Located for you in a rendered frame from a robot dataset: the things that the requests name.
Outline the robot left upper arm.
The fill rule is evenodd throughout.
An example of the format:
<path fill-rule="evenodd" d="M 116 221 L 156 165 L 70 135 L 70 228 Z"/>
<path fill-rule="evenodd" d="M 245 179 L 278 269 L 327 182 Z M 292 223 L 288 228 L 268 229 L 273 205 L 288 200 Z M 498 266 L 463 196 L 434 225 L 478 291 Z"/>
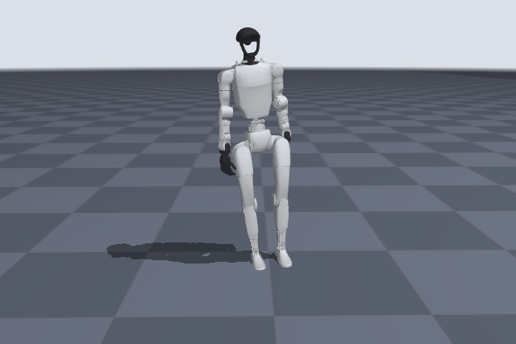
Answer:
<path fill-rule="evenodd" d="M 288 100 L 282 95 L 283 92 L 283 73 L 284 70 L 279 64 L 269 63 L 272 69 L 272 92 L 273 92 L 273 107 L 276 109 L 285 108 L 288 105 Z"/>

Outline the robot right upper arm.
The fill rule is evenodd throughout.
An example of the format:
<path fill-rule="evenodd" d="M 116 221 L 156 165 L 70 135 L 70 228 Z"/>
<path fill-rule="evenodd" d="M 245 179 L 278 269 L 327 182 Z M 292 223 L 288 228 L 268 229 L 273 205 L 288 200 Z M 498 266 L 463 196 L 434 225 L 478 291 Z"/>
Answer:
<path fill-rule="evenodd" d="M 231 87 L 230 83 L 235 79 L 235 69 L 228 68 L 218 74 L 218 98 L 223 110 L 222 118 L 233 117 L 233 106 L 230 106 Z"/>

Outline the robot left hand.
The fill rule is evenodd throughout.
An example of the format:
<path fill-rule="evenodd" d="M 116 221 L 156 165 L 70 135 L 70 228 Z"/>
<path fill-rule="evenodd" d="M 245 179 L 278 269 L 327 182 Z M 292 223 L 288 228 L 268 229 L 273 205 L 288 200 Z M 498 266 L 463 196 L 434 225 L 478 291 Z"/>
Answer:
<path fill-rule="evenodd" d="M 288 131 L 286 131 L 286 132 L 284 133 L 284 138 L 286 138 L 288 141 L 290 141 L 290 140 L 291 140 L 291 138 L 290 138 L 290 133 L 289 133 Z M 289 145 L 289 146 L 290 146 L 290 145 Z"/>

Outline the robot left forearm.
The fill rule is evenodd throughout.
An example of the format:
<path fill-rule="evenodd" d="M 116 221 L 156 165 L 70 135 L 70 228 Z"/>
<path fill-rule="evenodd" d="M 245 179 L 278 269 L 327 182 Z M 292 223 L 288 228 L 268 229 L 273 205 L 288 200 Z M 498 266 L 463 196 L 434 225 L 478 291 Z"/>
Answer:
<path fill-rule="evenodd" d="M 277 119 L 278 119 L 278 125 L 280 128 L 280 136 L 284 137 L 284 133 L 286 131 L 288 131 L 291 136 L 291 131 L 289 129 L 288 106 L 277 110 L 276 115 L 277 115 Z"/>

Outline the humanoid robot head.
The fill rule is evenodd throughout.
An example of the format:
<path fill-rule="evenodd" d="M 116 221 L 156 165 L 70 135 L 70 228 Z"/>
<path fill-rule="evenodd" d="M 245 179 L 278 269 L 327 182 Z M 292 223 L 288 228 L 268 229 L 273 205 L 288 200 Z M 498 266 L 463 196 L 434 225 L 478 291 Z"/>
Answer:
<path fill-rule="evenodd" d="M 236 35 L 236 41 L 239 42 L 240 47 L 243 50 L 243 60 L 247 60 L 247 63 L 242 63 L 245 65 L 254 65 L 258 64 L 259 61 L 254 61 L 255 56 L 257 55 L 259 48 L 260 48 L 260 34 L 253 28 L 245 27 L 239 30 L 239 32 Z M 251 42 L 256 42 L 256 51 L 252 53 L 247 53 L 244 45 L 250 45 Z"/>

